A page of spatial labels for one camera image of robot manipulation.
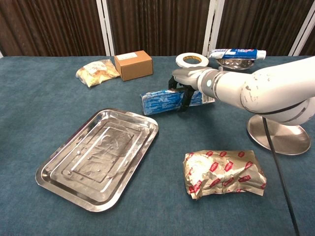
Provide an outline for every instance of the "tape roll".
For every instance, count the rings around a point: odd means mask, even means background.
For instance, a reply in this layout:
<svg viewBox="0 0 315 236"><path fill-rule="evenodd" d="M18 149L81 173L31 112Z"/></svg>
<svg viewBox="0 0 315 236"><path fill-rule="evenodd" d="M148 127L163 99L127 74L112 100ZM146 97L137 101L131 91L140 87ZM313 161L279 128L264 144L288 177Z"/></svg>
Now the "tape roll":
<svg viewBox="0 0 315 236"><path fill-rule="evenodd" d="M199 61L197 64L189 64L185 62L186 59L196 59ZM181 68L188 68L188 67L196 67L196 66L208 66L209 60L198 53L182 53L176 57L176 64Z"/></svg>

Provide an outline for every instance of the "foil-wrapped package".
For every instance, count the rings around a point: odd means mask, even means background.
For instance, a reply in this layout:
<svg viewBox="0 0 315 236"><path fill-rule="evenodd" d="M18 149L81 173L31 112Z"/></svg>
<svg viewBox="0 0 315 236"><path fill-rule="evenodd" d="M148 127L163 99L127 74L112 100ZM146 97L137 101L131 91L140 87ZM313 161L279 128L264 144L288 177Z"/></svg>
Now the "foil-wrapped package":
<svg viewBox="0 0 315 236"><path fill-rule="evenodd" d="M252 150L191 152L183 165L186 190L193 199L214 193L264 193L267 179Z"/></svg>

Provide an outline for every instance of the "metal tray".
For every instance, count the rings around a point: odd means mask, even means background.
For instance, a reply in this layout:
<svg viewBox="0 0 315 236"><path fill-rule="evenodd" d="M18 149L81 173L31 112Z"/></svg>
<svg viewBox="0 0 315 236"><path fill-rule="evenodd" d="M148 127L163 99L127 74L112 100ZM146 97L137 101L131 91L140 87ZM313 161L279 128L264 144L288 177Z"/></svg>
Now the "metal tray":
<svg viewBox="0 0 315 236"><path fill-rule="evenodd" d="M38 168L36 182L86 210L107 210L117 202L157 132L151 118L101 110Z"/></svg>
<svg viewBox="0 0 315 236"><path fill-rule="evenodd" d="M233 70L245 70L254 65L254 60L249 59L217 59L217 62L219 65Z"/></svg>

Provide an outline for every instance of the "toothpaste tube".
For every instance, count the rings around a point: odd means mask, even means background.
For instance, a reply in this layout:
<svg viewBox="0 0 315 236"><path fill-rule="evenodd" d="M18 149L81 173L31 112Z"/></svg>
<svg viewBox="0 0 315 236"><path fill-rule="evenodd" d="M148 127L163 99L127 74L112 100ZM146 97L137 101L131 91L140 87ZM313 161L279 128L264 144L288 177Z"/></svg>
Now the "toothpaste tube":
<svg viewBox="0 0 315 236"><path fill-rule="evenodd" d="M178 88L176 90L148 92L140 96L143 114L152 115L180 108L184 96L184 89ZM195 91L189 106L198 106L214 101L213 98L203 95L200 91Z"/></svg>
<svg viewBox="0 0 315 236"><path fill-rule="evenodd" d="M266 51L257 49L214 49L210 58L215 59L265 59Z"/></svg>

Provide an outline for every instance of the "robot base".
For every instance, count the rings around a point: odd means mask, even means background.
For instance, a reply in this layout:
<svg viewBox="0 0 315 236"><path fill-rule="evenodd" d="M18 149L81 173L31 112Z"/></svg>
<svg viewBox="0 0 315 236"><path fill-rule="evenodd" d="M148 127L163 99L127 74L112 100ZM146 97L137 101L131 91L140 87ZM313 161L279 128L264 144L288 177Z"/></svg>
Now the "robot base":
<svg viewBox="0 0 315 236"><path fill-rule="evenodd" d="M277 153L299 155L310 148L311 139L301 126L287 126L268 119L267 124ZM247 131L258 144L270 150L261 116L255 115L249 119Z"/></svg>

